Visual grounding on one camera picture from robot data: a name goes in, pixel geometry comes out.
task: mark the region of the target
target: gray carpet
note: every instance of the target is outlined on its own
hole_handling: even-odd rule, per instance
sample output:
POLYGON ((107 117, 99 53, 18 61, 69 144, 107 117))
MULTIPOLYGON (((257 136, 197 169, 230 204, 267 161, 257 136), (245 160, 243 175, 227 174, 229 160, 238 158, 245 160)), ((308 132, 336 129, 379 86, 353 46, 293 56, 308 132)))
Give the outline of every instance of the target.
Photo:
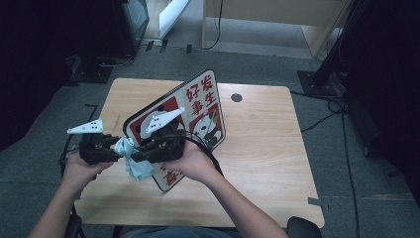
MULTIPOLYGON (((34 122, 28 134, 0 153, 0 237, 25 237, 36 224, 60 182, 58 158, 66 129, 84 123, 98 105, 100 114, 117 77, 185 80, 212 68, 219 82, 286 86, 302 92, 298 70, 316 70, 315 59, 288 59, 233 53, 155 47, 114 68, 107 84, 64 86, 34 122)), ((301 129, 331 112, 327 102, 293 95, 301 129)), ((351 115, 344 116, 350 166, 357 195, 361 237, 418 237, 420 211, 403 176, 389 176, 387 161, 367 159, 351 115)), ((335 115, 303 133, 312 173, 325 216, 324 237, 356 237, 352 187, 346 161, 342 116, 335 115)), ((84 225, 88 237, 111 237, 112 226, 84 225)))

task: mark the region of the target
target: wooden table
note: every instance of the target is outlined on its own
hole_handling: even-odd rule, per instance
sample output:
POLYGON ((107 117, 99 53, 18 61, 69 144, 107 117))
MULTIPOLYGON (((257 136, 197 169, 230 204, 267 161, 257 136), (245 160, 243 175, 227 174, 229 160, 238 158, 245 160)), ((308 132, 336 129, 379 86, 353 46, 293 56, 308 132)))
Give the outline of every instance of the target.
MULTIPOLYGON (((180 81, 118 78, 103 107, 104 133, 122 136, 124 121, 180 81)), ((291 216, 324 225, 290 92, 286 87, 218 83, 225 141, 214 151, 227 180, 286 227, 291 216), (242 95, 234 102, 231 95, 242 95)), ((203 184, 189 178, 162 192, 152 178, 135 181, 121 159, 77 200, 84 223, 232 227, 203 184)))

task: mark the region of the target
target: forearm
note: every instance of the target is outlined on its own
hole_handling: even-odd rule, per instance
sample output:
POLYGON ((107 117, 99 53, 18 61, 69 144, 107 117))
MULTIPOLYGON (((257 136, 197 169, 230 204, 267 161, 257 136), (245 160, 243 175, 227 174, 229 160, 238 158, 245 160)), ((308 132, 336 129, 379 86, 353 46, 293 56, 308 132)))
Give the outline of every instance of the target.
POLYGON ((244 237, 287 237, 277 222, 219 174, 214 174, 204 183, 214 193, 244 237))
POLYGON ((61 186, 29 237, 64 237, 74 200, 75 194, 61 186))

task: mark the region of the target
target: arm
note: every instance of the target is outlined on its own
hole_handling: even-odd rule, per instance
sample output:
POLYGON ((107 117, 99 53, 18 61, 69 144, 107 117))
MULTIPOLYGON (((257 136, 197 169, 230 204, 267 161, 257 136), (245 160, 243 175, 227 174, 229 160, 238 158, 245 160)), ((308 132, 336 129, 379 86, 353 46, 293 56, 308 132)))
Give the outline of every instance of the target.
POLYGON ((65 165, 61 185, 29 237, 64 237, 74 201, 95 175, 112 165, 100 163, 89 166, 78 153, 72 154, 65 165))
POLYGON ((162 166, 204 183, 244 237, 287 237, 280 225, 220 175, 194 144, 187 142, 181 159, 163 163, 162 166))

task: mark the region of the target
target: floor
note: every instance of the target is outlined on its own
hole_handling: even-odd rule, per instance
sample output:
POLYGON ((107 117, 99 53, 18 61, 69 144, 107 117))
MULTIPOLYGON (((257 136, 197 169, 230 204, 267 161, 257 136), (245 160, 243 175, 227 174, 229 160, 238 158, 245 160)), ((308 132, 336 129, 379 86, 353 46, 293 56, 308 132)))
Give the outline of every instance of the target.
MULTIPOLYGON (((168 39, 168 46, 186 48, 186 45, 191 45, 193 48, 201 48, 202 9, 202 1, 190 1, 178 22, 165 37, 168 39)), ((218 19, 207 18, 206 26, 205 47, 209 48, 217 40, 218 19)), ((211 51, 313 59, 298 25, 222 19, 220 26, 220 39, 211 51)), ((327 51, 336 42, 338 34, 339 29, 333 32, 316 59, 325 58, 327 51)))

